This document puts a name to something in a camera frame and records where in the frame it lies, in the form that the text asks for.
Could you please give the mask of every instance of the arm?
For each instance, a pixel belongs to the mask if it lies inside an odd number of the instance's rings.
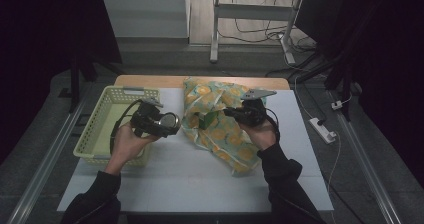
[[[272,223],[324,223],[297,181],[302,165],[284,155],[271,123],[265,121],[254,128],[239,125],[260,149],[258,156],[270,190]]]
[[[134,159],[156,136],[139,138],[134,135],[130,123],[119,128],[112,156],[104,171],[97,173],[90,189],[77,195],[63,215],[62,224],[67,223],[117,223],[121,204],[116,194],[121,186],[120,172],[129,160]]]

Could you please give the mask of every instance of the black jacket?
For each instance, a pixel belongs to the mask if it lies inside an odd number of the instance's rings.
[[[272,223],[324,223],[297,182],[302,165],[288,160],[278,143],[259,151],[258,156],[269,185]],[[121,205],[116,194],[120,185],[120,176],[99,171],[90,189],[71,202],[61,223],[117,223]]]

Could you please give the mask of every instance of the hand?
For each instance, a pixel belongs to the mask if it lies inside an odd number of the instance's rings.
[[[134,134],[131,123],[125,123],[116,133],[113,153],[105,172],[112,175],[119,175],[125,163],[137,157],[147,144],[159,138],[153,135],[138,137]]]
[[[250,127],[242,123],[239,123],[239,126],[262,151],[274,145],[277,141],[274,127],[268,120],[256,127]]]

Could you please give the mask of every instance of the crumpled bag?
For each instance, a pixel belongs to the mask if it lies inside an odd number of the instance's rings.
[[[226,107],[241,107],[246,86],[196,78],[184,80],[184,116],[181,127],[197,146],[211,151],[232,168],[232,175],[254,169],[260,162],[258,148],[240,129],[232,117],[222,111]],[[199,128],[205,115],[212,116],[207,128]]]

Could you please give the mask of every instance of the electrical outlet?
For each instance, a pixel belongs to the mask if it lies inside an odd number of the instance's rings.
[[[318,118],[312,118],[309,120],[309,123],[312,127],[318,132],[321,138],[325,141],[325,143],[329,144],[336,140],[336,133],[329,132],[324,125],[318,125]]]
[[[333,110],[337,110],[343,107],[343,104],[341,101],[336,101],[334,103],[331,103],[331,108],[333,108]]]

